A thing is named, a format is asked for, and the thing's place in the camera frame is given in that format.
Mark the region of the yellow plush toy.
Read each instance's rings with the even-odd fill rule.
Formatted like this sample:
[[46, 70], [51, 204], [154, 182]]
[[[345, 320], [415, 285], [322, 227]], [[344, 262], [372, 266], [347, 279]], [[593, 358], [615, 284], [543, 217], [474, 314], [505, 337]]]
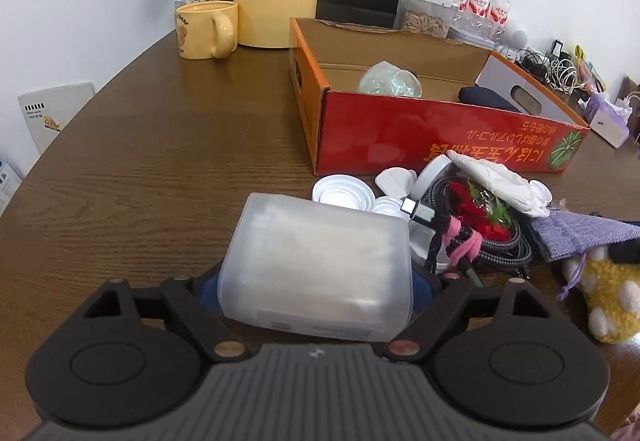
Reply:
[[639, 335], [639, 263], [616, 263], [610, 246], [563, 261], [567, 293], [582, 292], [588, 329], [600, 343], [624, 343]]

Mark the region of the purple knitted pouch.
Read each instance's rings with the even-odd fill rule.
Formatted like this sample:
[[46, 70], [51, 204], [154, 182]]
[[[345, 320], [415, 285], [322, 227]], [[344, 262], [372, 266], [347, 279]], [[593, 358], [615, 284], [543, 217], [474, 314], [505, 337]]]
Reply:
[[527, 226], [542, 259], [547, 262], [639, 238], [637, 225], [556, 209], [545, 218], [529, 218]]

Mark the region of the white cloth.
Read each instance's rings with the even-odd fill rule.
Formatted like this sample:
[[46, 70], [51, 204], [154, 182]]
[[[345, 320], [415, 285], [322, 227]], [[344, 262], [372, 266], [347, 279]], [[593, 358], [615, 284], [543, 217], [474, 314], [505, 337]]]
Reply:
[[462, 172], [519, 213], [531, 218], [550, 216], [552, 194], [544, 183], [528, 181], [504, 164], [475, 159], [454, 150], [446, 155]]

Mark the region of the translucent plastic cotton box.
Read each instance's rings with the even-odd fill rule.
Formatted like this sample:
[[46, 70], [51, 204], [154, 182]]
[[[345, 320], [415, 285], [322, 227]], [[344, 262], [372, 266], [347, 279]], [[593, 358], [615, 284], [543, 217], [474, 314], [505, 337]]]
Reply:
[[217, 298], [225, 317], [247, 325], [384, 343], [412, 314], [408, 225], [254, 193], [222, 261]]

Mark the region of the white round lid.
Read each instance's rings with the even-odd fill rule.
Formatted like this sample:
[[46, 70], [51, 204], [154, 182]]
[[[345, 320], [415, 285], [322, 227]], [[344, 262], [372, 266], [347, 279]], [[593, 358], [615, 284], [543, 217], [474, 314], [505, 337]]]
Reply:
[[371, 211], [375, 195], [367, 183], [352, 175], [332, 174], [314, 183], [311, 200], [336, 207]]

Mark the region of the red artificial flower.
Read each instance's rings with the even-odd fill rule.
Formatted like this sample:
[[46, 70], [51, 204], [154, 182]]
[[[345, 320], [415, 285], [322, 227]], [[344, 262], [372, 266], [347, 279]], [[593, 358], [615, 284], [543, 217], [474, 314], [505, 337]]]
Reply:
[[448, 198], [454, 216], [488, 241], [506, 243], [513, 239], [512, 219], [506, 206], [486, 195], [469, 180], [448, 183]]

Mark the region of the white round jar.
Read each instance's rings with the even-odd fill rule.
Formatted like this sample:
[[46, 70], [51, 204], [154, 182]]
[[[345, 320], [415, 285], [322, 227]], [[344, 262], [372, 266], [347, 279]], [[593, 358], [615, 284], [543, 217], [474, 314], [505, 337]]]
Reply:
[[410, 190], [413, 200], [420, 200], [426, 194], [428, 188], [438, 179], [445, 176], [452, 166], [452, 161], [446, 154], [440, 154], [432, 159], [418, 174], [416, 181]]

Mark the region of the purple tissue pack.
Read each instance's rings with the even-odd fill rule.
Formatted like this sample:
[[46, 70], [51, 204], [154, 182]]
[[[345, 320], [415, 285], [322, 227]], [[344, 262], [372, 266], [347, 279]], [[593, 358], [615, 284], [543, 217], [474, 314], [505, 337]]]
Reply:
[[585, 120], [600, 138], [620, 148], [629, 138], [627, 123], [632, 114], [630, 102], [623, 98], [612, 103], [607, 93], [592, 94], [585, 108]]

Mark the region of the dark blue case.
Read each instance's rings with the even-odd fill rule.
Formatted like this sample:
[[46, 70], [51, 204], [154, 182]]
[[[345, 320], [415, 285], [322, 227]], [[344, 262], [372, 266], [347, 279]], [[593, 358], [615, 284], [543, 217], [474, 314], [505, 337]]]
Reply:
[[458, 100], [466, 105], [518, 112], [518, 108], [506, 101], [501, 95], [481, 86], [465, 86], [459, 91]]

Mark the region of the red cardboard box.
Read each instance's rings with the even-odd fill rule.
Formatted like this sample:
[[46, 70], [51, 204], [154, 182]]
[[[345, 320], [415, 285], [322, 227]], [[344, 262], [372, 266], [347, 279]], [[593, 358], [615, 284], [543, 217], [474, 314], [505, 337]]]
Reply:
[[[420, 80], [420, 98], [357, 92], [373, 65], [389, 62]], [[452, 149], [516, 172], [563, 171], [589, 128], [557, 95], [501, 55], [410, 32], [290, 21], [290, 69], [315, 174], [419, 170]], [[462, 104], [481, 86], [518, 112]]]

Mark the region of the iridescent glass ball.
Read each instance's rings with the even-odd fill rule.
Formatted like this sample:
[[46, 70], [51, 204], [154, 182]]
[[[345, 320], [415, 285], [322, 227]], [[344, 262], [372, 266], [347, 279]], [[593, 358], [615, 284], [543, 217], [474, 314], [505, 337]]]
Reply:
[[386, 60], [369, 68], [361, 77], [358, 93], [393, 97], [420, 98], [420, 80], [411, 71], [401, 69]]

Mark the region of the white robot toy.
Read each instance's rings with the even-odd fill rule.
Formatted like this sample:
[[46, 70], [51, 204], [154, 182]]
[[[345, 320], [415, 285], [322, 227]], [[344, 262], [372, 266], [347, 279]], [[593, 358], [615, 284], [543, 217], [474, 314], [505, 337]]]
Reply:
[[507, 29], [501, 36], [497, 50], [500, 55], [510, 62], [515, 62], [518, 53], [525, 50], [528, 45], [528, 33], [523, 27]]

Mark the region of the yellow ceramic mug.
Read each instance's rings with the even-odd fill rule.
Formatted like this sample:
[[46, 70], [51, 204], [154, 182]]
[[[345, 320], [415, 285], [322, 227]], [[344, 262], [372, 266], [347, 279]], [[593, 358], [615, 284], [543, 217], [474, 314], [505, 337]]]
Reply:
[[178, 52], [186, 60], [223, 60], [238, 47], [238, 5], [207, 1], [176, 9]]

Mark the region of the water bottle middle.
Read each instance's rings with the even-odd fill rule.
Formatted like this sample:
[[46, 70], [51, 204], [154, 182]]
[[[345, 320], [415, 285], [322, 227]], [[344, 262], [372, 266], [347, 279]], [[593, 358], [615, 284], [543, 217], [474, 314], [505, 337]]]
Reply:
[[480, 37], [485, 28], [489, 3], [490, 0], [466, 0], [463, 14], [458, 21], [458, 29]]

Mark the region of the clear nut container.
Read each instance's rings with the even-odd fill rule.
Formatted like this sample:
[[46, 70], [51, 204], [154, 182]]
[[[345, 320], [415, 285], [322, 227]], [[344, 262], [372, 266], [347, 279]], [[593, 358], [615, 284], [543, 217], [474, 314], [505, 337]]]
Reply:
[[395, 27], [446, 39], [456, 9], [451, 0], [399, 0]]

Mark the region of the water bottle right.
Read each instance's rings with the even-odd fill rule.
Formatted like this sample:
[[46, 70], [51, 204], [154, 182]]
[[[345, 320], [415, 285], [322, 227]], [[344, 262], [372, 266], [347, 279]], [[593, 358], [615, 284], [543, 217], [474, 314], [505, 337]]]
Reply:
[[497, 44], [500, 41], [511, 8], [510, 0], [489, 0], [485, 22], [485, 34], [488, 39]]

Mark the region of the white booklet by wall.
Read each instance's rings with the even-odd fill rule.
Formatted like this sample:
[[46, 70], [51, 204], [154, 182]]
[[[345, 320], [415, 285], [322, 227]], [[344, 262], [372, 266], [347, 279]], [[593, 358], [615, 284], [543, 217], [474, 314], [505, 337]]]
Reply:
[[81, 109], [94, 97], [91, 82], [66, 84], [18, 97], [27, 128], [42, 155]]

